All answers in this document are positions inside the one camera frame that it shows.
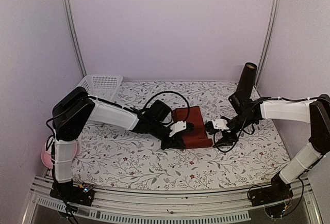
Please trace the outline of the dark red towel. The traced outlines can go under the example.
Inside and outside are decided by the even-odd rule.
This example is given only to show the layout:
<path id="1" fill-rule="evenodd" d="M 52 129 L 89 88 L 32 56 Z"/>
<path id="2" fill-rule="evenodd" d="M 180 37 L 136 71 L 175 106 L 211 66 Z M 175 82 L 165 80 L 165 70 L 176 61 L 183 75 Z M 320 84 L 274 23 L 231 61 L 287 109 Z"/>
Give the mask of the dark red towel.
<path id="1" fill-rule="evenodd" d="M 189 108 L 189 116 L 186 120 L 187 125 L 193 125 L 188 130 L 179 133 L 172 142 L 170 148 L 174 149 L 197 149 L 212 147 L 213 141 L 208 138 L 199 106 Z"/>

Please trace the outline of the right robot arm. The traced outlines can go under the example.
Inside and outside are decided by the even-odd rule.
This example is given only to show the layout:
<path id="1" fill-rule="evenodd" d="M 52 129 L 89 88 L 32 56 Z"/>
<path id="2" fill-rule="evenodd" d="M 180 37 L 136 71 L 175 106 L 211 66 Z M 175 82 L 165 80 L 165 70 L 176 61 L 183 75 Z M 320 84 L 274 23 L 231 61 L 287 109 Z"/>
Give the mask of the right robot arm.
<path id="1" fill-rule="evenodd" d="M 267 189 L 270 201 L 278 201 L 286 194 L 287 185 L 301 174 L 310 170 L 327 153 L 329 153 L 329 96 L 304 99 L 287 99 L 283 97 L 263 97 L 256 100 L 243 99 L 234 93 L 229 101 L 236 112 L 232 119 L 221 117 L 210 122 L 211 133 L 220 132 L 222 138 L 214 143 L 219 148 L 221 143 L 235 145 L 244 129 L 261 120 L 285 120 L 303 122 L 310 125 L 310 138 L 295 157 L 271 180 L 273 184 Z"/>

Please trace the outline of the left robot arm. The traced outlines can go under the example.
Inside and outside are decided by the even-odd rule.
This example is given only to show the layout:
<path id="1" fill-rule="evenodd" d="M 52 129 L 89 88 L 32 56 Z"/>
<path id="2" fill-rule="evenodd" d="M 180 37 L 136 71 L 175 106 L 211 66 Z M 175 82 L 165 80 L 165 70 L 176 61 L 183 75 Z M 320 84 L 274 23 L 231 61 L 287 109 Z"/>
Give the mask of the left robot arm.
<path id="1" fill-rule="evenodd" d="M 121 127 L 138 134 L 149 134 L 161 142 L 161 149 L 185 149 L 182 132 L 188 127 L 186 120 L 164 124 L 171 108 L 157 100 L 142 109 L 124 107 L 87 93 L 76 87 L 52 110 L 46 125 L 52 130 L 52 174 L 56 191 L 65 200 L 73 200 L 77 190 L 73 186 L 71 164 L 75 141 L 89 121 Z"/>

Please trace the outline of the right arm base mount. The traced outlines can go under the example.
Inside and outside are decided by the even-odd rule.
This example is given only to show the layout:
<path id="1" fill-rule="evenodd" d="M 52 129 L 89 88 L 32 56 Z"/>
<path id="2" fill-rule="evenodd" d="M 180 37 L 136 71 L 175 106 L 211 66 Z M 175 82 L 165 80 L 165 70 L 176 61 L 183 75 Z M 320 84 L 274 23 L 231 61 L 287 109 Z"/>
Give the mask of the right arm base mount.
<path id="1" fill-rule="evenodd" d="M 293 197 L 293 192 L 291 185 L 286 184 L 280 178 L 279 174 L 276 174 L 271 179 L 270 186 L 262 187 L 259 185 L 253 185 L 248 190 L 247 197 L 252 206 L 260 206 L 290 199 Z"/>

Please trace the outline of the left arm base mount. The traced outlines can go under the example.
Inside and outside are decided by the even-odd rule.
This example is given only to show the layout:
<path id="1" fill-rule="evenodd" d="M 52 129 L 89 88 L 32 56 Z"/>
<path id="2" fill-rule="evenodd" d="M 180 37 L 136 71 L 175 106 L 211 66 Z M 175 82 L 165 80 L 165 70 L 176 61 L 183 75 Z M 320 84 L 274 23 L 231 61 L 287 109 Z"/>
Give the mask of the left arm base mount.
<path id="1" fill-rule="evenodd" d="M 61 200 L 63 203 L 75 203 L 84 206 L 91 206 L 95 191 L 74 186 L 73 182 L 53 183 L 49 194 L 52 198 Z"/>

